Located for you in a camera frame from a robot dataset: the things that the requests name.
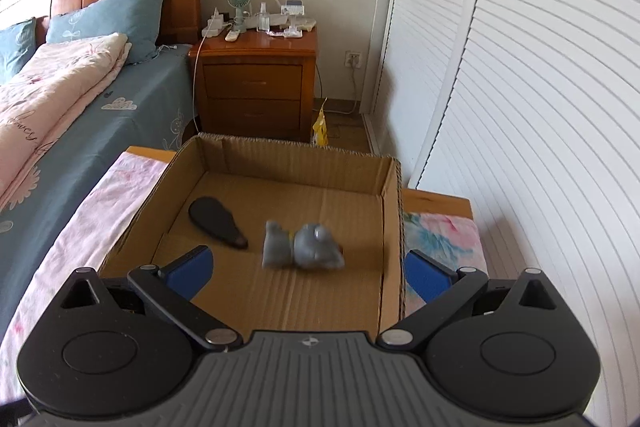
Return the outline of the black oval glasses case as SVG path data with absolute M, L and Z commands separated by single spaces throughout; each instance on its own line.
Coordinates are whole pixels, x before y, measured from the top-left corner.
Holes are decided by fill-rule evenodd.
M 218 242 L 235 249 L 247 249 L 248 240 L 236 225 L 230 210 L 218 199 L 204 196 L 191 202 L 190 220 Z

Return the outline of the grey elephant toy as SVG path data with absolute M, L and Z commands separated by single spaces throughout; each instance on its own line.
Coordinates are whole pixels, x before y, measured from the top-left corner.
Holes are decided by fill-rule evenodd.
M 320 223 L 307 223 L 298 231 L 290 232 L 276 221 L 267 221 L 262 266 L 266 269 L 341 270 L 345 259 L 342 247 L 331 231 Z

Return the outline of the floral pink table cloth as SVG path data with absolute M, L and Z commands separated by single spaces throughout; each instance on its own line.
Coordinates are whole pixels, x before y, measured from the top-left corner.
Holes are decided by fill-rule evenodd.
M 54 294 L 73 269 L 86 265 L 99 268 L 173 157 L 161 150 L 129 147 L 58 234 L 29 282 L 2 338 L 2 403 L 23 396 L 15 369 L 17 355 Z M 408 251 L 422 251 L 451 270 L 460 267 L 487 269 L 480 232 L 473 221 L 468 200 L 408 188 L 402 192 L 402 198 Z

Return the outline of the brown cardboard box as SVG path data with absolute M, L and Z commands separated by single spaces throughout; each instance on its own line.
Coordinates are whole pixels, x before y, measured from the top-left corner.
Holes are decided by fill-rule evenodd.
M 400 174 L 391 157 L 202 134 L 172 158 L 100 272 L 123 277 L 205 245 L 215 268 L 194 303 L 241 335 L 275 329 L 376 336 L 405 311 Z M 204 196 L 231 211 L 247 249 L 231 248 L 194 225 L 189 206 Z M 342 247 L 344 268 L 264 268 L 267 221 L 290 232 L 324 225 Z

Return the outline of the grey blue bed sheet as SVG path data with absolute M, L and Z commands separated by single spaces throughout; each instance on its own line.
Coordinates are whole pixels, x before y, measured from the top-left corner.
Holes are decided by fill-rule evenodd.
M 193 117 L 190 46 L 126 65 L 87 106 L 1 211 L 1 329 L 75 210 L 131 145 L 179 150 Z

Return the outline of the yellow bag on floor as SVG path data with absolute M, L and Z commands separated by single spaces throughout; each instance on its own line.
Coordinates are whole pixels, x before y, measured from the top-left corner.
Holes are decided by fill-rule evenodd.
M 326 100 L 323 100 L 316 120 L 311 126 L 311 144 L 314 146 L 325 147 L 329 145 L 328 126 L 326 125 L 326 114 L 324 113 L 324 104 Z

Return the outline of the wooden nightstand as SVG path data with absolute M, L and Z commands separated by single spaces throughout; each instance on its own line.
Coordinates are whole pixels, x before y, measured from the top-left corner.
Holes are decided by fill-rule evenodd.
M 307 143 L 314 113 L 317 33 L 247 31 L 207 38 L 189 51 L 201 132 Z

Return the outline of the white louvered closet doors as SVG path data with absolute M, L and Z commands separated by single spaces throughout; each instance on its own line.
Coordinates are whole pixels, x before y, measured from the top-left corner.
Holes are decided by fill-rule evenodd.
M 639 0 L 390 0 L 373 140 L 472 206 L 488 269 L 547 273 L 639 416 Z

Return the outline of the pink floral quilt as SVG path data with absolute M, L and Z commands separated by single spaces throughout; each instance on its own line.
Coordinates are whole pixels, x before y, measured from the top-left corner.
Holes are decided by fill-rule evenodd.
M 1 87 L 1 206 L 125 65 L 124 34 L 46 43 Z

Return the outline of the white power strip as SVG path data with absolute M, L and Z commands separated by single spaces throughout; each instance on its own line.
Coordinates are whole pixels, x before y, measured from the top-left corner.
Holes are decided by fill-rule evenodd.
M 202 29 L 201 34 L 204 39 L 217 37 L 221 31 L 226 27 L 224 16 L 218 9 L 214 9 L 213 14 L 207 20 L 205 27 Z

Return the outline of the blue pillow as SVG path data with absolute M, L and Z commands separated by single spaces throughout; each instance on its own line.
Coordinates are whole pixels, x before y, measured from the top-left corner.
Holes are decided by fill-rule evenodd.
M 50 20 L 46 43 L 125 34 L 131 43 L 128 64 L 152 60 L 157 54 L 164 0 L 98 0 L 83 9 Z
M 0 46 L 0 82 L 6 83 L 21 72 L 35 53 L 36 20 L 32 17 L 2 29 Z

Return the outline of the clear spray bottle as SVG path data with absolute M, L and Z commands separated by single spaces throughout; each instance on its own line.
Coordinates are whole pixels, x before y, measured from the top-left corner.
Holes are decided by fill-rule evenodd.
M 270 14 L 268 6 L 265 1 L 260 4 L 260 9 L 257 14 L 257 26 L 256 29 L 260 32 L 270 31 Z

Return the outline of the small green desk fan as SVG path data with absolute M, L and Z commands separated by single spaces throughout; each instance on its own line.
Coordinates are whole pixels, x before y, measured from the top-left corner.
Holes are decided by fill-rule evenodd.
M 234 9 L 234 17 L 232 20 L 232 30 L 240 34 L 246 31 L 244 22 L 244 11 L 250 0 L 227 0 L 229 5 Z

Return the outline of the white phone stand gadget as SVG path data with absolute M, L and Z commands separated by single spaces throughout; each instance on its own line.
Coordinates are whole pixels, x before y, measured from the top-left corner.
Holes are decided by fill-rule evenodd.
M 277 23 L 279 30 L 277 37 L 298 39 L 302 38 L 306 32 L 311 32 L 316 28 L 317 21 L 306 15 L 306 8 L 302 0 L 285 0 L 279 3 L 280 15 L 283 20 Z

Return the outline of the wall power outlet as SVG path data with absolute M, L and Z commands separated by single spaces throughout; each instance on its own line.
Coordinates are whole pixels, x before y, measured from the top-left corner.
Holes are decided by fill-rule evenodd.
M 347 51 L 345 53 L 344 65 L 351 69 L 360 69 L 361 67 L 361 53 L 355 51 Z

